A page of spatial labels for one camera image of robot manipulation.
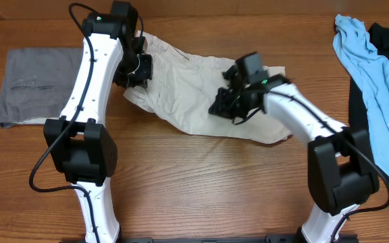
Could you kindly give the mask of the beige cotton shorts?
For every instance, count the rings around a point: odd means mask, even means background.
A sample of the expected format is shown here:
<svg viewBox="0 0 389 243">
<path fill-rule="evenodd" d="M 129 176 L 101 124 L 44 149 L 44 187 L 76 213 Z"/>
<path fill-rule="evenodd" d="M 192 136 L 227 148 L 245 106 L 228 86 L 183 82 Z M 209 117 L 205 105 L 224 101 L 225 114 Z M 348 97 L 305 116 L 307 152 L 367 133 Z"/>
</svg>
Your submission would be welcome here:
<svg viewBox="0 0 389 243">
<path fill-rule="evenodd" d="M 146 88 L 126 89 L 124 96 L 131 103 L 191 135 L 241 138 L 264 144 L 286 140 L 291 135 L 283 124 L 261 112 L 242 125 L 209 114 L 217 90 L 226 85 L 222 73 L 234 60 L 185 53 L 152 34 L 143 35 L 147 53 L 153 58 L 153 77 Z"/>
</svg>

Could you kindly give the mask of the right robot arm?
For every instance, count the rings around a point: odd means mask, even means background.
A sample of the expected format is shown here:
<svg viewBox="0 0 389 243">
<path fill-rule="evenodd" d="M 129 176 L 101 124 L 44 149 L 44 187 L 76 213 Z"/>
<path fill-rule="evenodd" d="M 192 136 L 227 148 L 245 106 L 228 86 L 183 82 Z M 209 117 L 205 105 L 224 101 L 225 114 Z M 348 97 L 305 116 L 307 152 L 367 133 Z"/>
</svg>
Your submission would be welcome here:
<svg viewBox="0 0 389 243">
<path fill-rule="evenodd" d="M 329 117 L 287 77 L 270 75 L 258 53 L 237 59 L 222 76 L 228 85 L 218 89 L 210 114 L 244 123 L 262 111 L 307 147 L 311 214 L 295 234 L 270 235 L 266 242 L 358 242 L 340 230 L 380 188 L 367 131 Z"/>
</svg>

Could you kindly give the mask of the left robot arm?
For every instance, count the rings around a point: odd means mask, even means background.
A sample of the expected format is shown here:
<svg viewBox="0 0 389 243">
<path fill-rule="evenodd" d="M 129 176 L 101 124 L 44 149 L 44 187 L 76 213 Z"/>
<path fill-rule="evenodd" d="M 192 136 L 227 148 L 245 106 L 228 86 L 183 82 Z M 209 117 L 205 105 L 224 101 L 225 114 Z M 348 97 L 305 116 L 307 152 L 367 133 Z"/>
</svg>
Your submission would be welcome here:
<svg viewBox="0 0 389 243">
<path fill-rule="evenodd" d="M 43 128 L 48 148 L 38 164 L 51 156 L 68 182 L 65 188 L 76 191 L 84 242 L 122 241 L 110 187 L 118 148 L 105 127 L 105 113 L 113 84 L 146 88 L 153 76 L 146 38 L 135 33 L 141 21 L 131 3 L 114 1 L 109 13 L 91 9 L 76 24 L 84 40 L 75 85 L 59 118 L 47 119 Z"/>
</svg>

